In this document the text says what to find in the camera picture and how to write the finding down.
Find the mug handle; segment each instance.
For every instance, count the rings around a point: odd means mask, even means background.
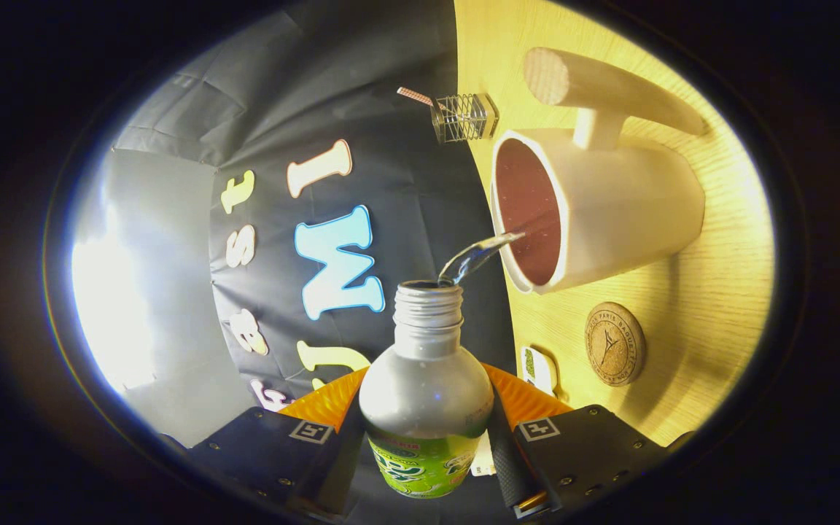
[[[533,47],[524,57],[530,93],[549,106],[580,107],[573,142],[581,149],[614,149],[627,117],[641,117],[686,133],[703,134],[702,117],[662,87],[588,57]]]

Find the white mug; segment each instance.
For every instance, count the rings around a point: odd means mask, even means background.
[[[531,156],[544,171],[514,173],[502,167],[509,156]],[[538,184],[540,177],[545,184]],[[521,183],[505,185],[505,179]],[[521,292],[542,295],[627,272],[679,252],[702,230],[704,193],[689,164],[642,139],[623,137],[617,149],[594,152],[574,145],[572,130],[508,130],[494,145],[491,180],[496,232],[537,223],[534,232],[500,252]],[[519,206],[524,184],[540,186],[544,193],[537,199],[550,200],[546,209],[524,210],[523,219],[508,224],[505,217]],[[558,240],[545,241],[543,230],[553,228],[547,226],[552,222],[558,222]],[[541,250],[538,260],[528,258],[533,246],[546,242],[554,246]],[[530,249],[516,255],[526,243]]]
[[[647,80],[587,57],[536,47],[524,76],[541,102],[579,106],[575,128],[507,130],[494,143],[496,233],[527,233],[501,259],[521,292],[553,292],[627,272],[699,236],[704,192],[680,154],[621,136],[629,115],[689,133],[704,124]]]

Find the small card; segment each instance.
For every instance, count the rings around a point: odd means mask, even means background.
[[[556,363],[530,346],[523,346],[521,349],[521,376],[524,381],[536,386],[540,391],[556,397],[553,393],[559,380]]]
[[[497,472],[497,469],[494,468],[494,458],[491,455],[491,440],[488,439],[488,431],[481,435],[469,471],[472,472],[472,475],[493,475]]]

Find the green bottle label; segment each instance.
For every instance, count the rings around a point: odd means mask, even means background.
[[[369,444],[384,481],[410,498],[452,492],[469,474],[479,438],[410,439],[373,429]]]

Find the cork coaster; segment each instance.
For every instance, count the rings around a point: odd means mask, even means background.
[[[586,322],[586,351],[598,378],[624,386],[643,369],[647,344],[634,315],[617,303],[600,303]]]

